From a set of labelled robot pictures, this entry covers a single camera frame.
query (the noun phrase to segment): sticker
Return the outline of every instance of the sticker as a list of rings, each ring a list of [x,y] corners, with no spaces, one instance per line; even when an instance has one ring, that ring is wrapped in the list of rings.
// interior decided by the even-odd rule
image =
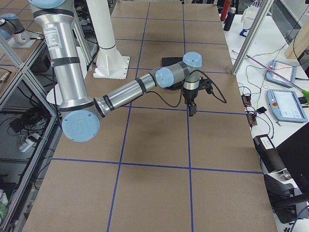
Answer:
[[[274,148],[270,143],[270,140],[267,137],[261,137],[261,142],[264,145],[265,149],[272,149]]]
[[[44,29],[44,35],[48,50],[62,48],[59,32],[57,27]]]

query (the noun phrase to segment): white table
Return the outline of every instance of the white table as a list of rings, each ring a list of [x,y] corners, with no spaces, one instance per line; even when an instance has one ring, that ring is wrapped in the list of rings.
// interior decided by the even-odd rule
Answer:
[[[229,53],[232,58],[232,62],[235,62],[235,58],[237,57],[237,53],[233,52],[239,52],[243,42],[245,41],[245,37],[242,37],[239,35],[239,33],[242,30],[242,23],[240,22],[241,15],[236,15],[232,24],[232,27],[230,31],[225,31],[225,38],[227,41],[227,45],[229,47]],[[257,54],[263,54],[263,53],[272,53],[276,51],[277,49],[280,49],[283,45],[285,44],[285,39],[281,35],[279,29],[277,28],[275,22],[270,16],[267,16],[262,24],[262,27],[260,28],[249,52],[248,55],[254,56]],[[282,62],[289,63],[291,65],[299,65],[298,61],[295,59],[287,59],[284,56],[284,51],[287,49],[288,45],[286,45],[278,54],[278,51],[269,54],[269,55],[261,55],[261,56],[256,56],[255,59],[260,61],[261,63],[268,65],[278,54],[277,60],[280,60]],[[247,77],[245,75],[246,67],[248,65],[253,65],[255,67],[261,68],[257,63],[250,59],[244,60],[239,72],[237,73],[237,81],[239,83],[244,84],[246,87],[248,87],[252,93],[259,92],[259,89],[247,81]],[[267,103],[266,99],[266,92],[268,89],[287,89],[283,86],[274,84],[272,82],[269,82],[267,80],[264,80],[264,75],[265,75],[265,70],[262,69],[256,69],[253,67],[248,68],[248,77],[249,81],[259,87],[262,86],[262,91],[261,91],[261,96],[260,99],[258,100],[258,94],[253,94],[252,95],[252,106],[257,109],[261,106],[264,106],[267,111],[267,115],[269,118],[272,120],[273,125],[274,125],[274,138],[272,139],[272,142],[275,146],[278,146],[281,144],[286,138],[291,136],[293,133],[295,133],[298,129],[300,129],[302,126],[304,126],[304,123],[292,123],[292,122],[280,122],[280,125],[276,123],[275,117],[271,113],[271,109]],[[301,66],[297,67],[297,72],[296,72],[296,77],[297,78],[303,78],[307,79],[307,76],[304,72],[304,70],[301,68]],[[308,90],[309,89],[309,81],[295,81],[295,84],[300,86],[301,88]],[[297,96],[301,97],[302,93],[295,89],[291,88],[290,90],[293,90]],[[309,118],[309,108],[304,109],[305,114]],[[259,115],[261,118],[263,118],[265,121],[268,123],[269,120],[268,118],[264,115],[261,114]],[[252,137],[254,138],[257,135],[261,134],[266,134],[268,132],[268,125],[263,122],[261,119],[257,119],[258,125],[253,127],[252,129]],[[280,223],[277,215],[274,214],[274,218],[276,220],[277,228],[279,232],[282,232],[286,227],[291,227],[289,224],[282,224]],[[297,221],[297,224],[293,230],[294,232],[308,232],[309,231],[309,219],[307,220],[299,220]]]

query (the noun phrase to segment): blue cap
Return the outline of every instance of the blue cap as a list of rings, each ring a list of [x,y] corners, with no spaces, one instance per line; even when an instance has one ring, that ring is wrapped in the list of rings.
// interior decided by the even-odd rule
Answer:
[[[18,19],[18,17],[13,13],[6,13],[3,15],[0,15],[0,17],[4,19]]]
[[[99,129],[98,117],[87,110],[73,111],[62,121],[63,133],[75,142],[86,142],[94,138]]]
[[[194,68],[201,68],[202,67],[202,56],[197,52],[187,52],[183,56],[183,62],[191,67]]]
[[[66,0],[28,0],[31,4],[44,9],[61,6]]]
[[[5,40],[8,40],[10,39],[11,35],[9,33],[7,33],[6,31],[4,30],[1,30],[0,29],[0,35],[5,39]]]
[[[156,71],[155,79],[161,88],[170,87],[174,84],[174,75],[168,68],[161,68]]]

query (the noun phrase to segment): green object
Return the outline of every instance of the green object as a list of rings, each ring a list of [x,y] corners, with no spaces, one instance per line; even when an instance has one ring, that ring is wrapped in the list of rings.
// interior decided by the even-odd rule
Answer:
[[[305,90],[302,90],[301,91],[302,94],[304,94],[304,96],[307,98],[307,104],[309,104],[308,100],[309,100],[309,92],[305,91]]]
[[[5,218],[7,213],[8,213],[8,208],[5,206],[5,204],[0,202],[0,218],[1,218],[1,221]]]

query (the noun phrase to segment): tablet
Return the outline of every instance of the tablet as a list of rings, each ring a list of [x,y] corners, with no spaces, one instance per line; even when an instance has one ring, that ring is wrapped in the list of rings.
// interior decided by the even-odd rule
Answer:
[[[273,70],[278,73],[279,75],[283,76],[285,79],[289,80],[290,82],[295,82],[295,75],[296,75],[296,67],[283,63],[281,61],[273,60],[269,67],[272,67]],[[271,73],[270,71],[267,71],[265,74],[265,78],[273,83],[276,83],[278,85],[282,85],[288,88],[293,87],[290,83],[282,80],[277,75]]]
[[[269,89],[267,91],[267,100],[277,120],[286,122],[308,121],[294,91]]]

